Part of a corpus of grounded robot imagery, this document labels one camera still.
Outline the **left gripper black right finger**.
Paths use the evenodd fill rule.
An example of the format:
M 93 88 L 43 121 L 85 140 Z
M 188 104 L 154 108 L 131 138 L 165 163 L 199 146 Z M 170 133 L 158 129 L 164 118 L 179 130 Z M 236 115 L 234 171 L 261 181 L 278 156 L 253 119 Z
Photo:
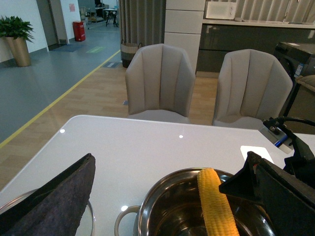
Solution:
M 278 236 L 315 234 L 315 190 L 262 158 L 256 167 L 264 208 Z

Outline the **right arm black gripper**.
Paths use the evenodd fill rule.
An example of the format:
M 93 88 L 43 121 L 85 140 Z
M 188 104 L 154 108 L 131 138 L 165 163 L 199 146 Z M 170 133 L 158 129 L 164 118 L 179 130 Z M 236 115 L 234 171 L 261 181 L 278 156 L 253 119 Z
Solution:
M 315 182 L 315 156 L 309 146 L 295 134 L 288 135 L 292 140 L 294 155 L 284 159 L 284 171 L 295 176 L 304 183 Z M 223 194 L 248 200 L 256 205 L 263 206 L 261 199 L 256 168 L 262 157 L 253 151 L 247 152 L 243 168 L 234 176 L 219 186 Z

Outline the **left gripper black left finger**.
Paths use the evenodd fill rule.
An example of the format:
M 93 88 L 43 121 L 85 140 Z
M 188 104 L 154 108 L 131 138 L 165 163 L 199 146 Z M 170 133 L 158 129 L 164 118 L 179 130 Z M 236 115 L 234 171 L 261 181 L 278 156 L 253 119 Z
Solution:
M 95 177 L 88 153 L 0 215 L 2 236 L 74 236 Z

